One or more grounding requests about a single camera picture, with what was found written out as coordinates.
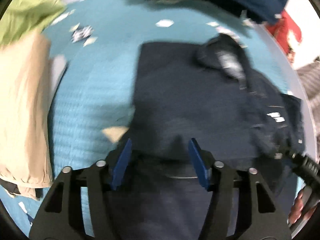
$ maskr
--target striped fabric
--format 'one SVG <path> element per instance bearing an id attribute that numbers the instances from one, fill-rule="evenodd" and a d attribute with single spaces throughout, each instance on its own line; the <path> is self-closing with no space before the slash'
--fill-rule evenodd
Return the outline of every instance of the striped fabric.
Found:
<path id="1" fill-rule="evenodd" d="M 318 155 L 320 155 L 320 61 L 297 70 L 302 85 L 306 90 L 316 125 Z"/>

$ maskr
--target screw head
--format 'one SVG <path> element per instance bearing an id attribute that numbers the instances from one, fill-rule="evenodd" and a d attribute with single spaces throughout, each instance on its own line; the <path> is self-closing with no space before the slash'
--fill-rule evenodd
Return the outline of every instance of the screw head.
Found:
<path id="1" fill-rule="evenodd" d="M 214 163 L 214 166 L 216 166 L 217 168 L 223 168 L 224 167 L 224 163 L 221 161 L 216 161 Z"/>
<path id="2" fill-rule="evenodd" d="M 105 166 L 107 163 L 106 163 L 106 161 L 104 161 L 104 160 L 100 160 L 100 161 L 97 161 L 96 162 L 96 165 L 98 166 L 98 167 L 103 167 L 103 166 Z"/>
<path id="3" fill-rule="evenodd" d="M 71 170 L 72 170 L 72 168 L 71 168 L 70 166 L 65 166 L 65 167 L 62 169 L 62 172 L 63 172 L 63 173 L 69 173 Z"/>
<path id="4" fill-rule="evenodd" d="M 251 174 L 257 174 L 257 173 L 258 173 L 257 169 L 255 169 L 255 168 L 250 168 L 250 169 L 249 169 L 249 172 L 250 172 Z"/>

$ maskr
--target teal bedsheet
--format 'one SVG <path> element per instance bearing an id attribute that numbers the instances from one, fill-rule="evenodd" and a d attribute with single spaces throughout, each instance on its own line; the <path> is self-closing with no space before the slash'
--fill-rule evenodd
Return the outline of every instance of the teal bedsheet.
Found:
<path id="1" fill-rule="evenodd" d="M 68 6 L 76 11 L 49 26 L 44 34 L 52 41 L 51 56 L 64 54 L 68 68 L 52 103 L 49 124 L 49 146 L 54 176 L 61 169 L 88 167 L 115 145 L 101 130 L 128 125 L 133 113 L 132 94 L 139 57 L 139 46 L 145 41 L 183 41 L 204 43 L 218 33 L 206 25 L 217 22 L 236 33 L 246 44 L 252 65 L 263 72 L 282 92 L 285 79 L 266 45 L 254 29 L 214 5 L 185 0 L 164 5 L 145 0 L 84 0 Z M 155 25 L 162 19 L 174 24 L 168 28 Z M 83 41 L 70 41 L 70 28 L 76 24 L 91 25 L 95 43 L 83 47 Z M 23 202 L 34 217 L 41 202 L 24 197 L 10 198 L 0 188 L 0 198 L 17 225 L 28 234 L 30 224 L 18 206 Z M 87 194 L 83 190 L 83 213 L 86 231 L 92 234 Z"/>

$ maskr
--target mattress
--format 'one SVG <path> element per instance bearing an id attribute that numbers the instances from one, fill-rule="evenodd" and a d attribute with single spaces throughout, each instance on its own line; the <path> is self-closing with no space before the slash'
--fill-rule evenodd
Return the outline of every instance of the mattress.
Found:
<path id="1" fill-rule="evenodd" d="M 145 0 L 84 0 L 68 5 L 75 10 L 62 21 L 49 26 L 44 34 L 52 41 L 51 56 L 63 54 L 68 61 L 48 116 L 49 147 L 53 175 L 64 166 L 79 169 L 104 159 L 115 144 L 102 129 L 127 126 L 134 107 L 132 95 L 139 47 L 146 41 L 204 43 L 218 34 L 219 24 L 236 33 L 251 59 L 252 66 L 264 73 L 282 92 L 287 83 L 265 43 L 256 31 L 216 6 L 198 0 L 161 4 Z M 169 27 L 159 24 L 170 22 Z M 70 28 L 91 25 L 97 40 L 87 46 L 71 42 Z M 40 201 L 10 198 L 0 188 L 0 199 L 9 214 L 28 235 L 30 222 L 18 205 L 35 217 Z M 82 191 L 86 232 L 92 235 L 88 198 Z"/>

